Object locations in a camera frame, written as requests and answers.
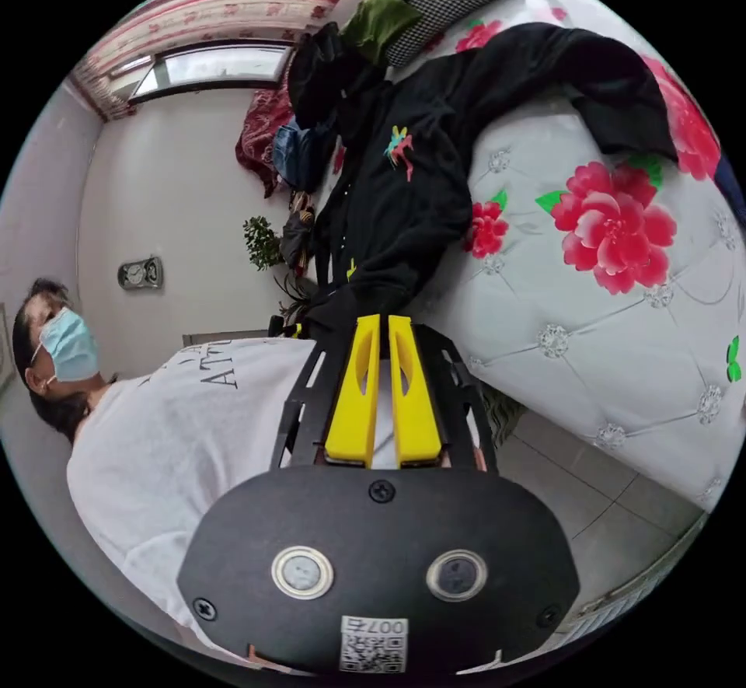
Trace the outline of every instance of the red blanket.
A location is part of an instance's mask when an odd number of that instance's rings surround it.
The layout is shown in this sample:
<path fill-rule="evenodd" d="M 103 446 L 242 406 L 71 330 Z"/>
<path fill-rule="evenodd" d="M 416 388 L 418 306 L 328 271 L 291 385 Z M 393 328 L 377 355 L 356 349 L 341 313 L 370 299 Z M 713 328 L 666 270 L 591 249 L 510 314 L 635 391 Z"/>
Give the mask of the red blanket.
<path fill-rule="evenodd" d="M 272 164 L 274 135 L 280 126 L 290 122 L 293 109 L 288 96 L 286 70 L 279 89 L 258 89 L 243 121 L 243 129 L 235 145 L 239 164 L 259 176 L 264 185 L 264 197 L 277 189 L 277 171 Z"/>

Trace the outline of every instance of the yellow plastic part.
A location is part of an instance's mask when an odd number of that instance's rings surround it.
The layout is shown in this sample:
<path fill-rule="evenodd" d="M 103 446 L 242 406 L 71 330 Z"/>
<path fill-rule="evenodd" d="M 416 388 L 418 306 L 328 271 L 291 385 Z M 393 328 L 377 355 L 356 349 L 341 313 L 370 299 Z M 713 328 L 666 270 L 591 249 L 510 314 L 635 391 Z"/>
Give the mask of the yellow plastic part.
<path fill-rule="evenodd" d="M 441 454 L 441 439 L 410 318 L 389 317 L 389 346 L 394 442 L 399 467 L 435 463 Z M 409 383 L 406 394 L 402 372 Z"/>
<path fill-rule="evenodd" d="M 331 462 L 371 466 L 380 358 L 380 315 L 359 317 L 332 424 L 326 436 L 326 458 Z M 368 380 L 363 392 L 366 373 Z"/>

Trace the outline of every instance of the curtain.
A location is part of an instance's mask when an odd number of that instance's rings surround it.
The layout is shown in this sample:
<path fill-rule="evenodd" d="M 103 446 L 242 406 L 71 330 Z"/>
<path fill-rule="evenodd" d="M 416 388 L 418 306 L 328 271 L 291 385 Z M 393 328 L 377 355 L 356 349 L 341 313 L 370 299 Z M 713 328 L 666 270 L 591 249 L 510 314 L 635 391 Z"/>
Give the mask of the curtain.
<path fill-rule="evenodd" d="M 122 19 L 78 63 L 72 78 L 104 120 L 134 112 L 112 94 L 107 74 L 136 58 L 211 40 L 297 41 L 317 30 L 339 0 L 149 0 Z"/>

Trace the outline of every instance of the blue surgical mask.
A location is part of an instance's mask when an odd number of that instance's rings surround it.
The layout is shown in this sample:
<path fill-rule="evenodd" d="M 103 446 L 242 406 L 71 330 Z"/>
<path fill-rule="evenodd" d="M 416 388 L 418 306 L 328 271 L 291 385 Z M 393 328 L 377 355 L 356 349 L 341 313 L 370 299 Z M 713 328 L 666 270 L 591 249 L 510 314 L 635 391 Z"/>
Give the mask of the blue surgical mask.
<path fill-rule="evenodd" d="M 67 307 L 44 324 L 32 362 L 42 346 L 52 357 L 52 379 L 58 382 L 80 382 L 99 373 L 96 341 L 83 318 Z"/>

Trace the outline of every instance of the ear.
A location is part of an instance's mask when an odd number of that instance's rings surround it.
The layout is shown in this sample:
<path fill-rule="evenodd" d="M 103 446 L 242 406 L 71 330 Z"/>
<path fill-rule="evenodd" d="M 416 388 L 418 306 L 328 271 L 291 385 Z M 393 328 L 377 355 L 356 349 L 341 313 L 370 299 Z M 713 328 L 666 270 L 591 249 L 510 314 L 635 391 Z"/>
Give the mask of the ear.
<path fill-rule="evenodd" d="M 23 376 L 26 377 L 26 384 L 37 395 L 44 395 L 47 392 L 47 380 L 39 377 L 31 367 L 26 367 Z"/>

